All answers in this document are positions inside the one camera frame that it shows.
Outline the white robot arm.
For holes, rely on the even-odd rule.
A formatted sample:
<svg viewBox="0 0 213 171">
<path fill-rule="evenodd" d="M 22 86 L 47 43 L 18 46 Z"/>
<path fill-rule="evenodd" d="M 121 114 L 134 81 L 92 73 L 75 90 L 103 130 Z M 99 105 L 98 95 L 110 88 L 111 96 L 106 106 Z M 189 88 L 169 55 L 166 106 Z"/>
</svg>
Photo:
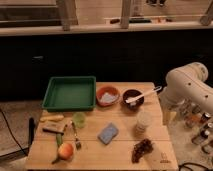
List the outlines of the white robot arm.
<svg viewBox="0 0 213 171">
<path fill-rule="evenodd" d="M 205 83 L 207 67 L 193 62 L 170 70 L 166 75 L 166 86 L 159 93 L 163 113 L 163 124 L 167 125 L 171 112 L 186 100 L 198 105 L 204 112 L 213 114 L 213 88 Z"/>
</svg>

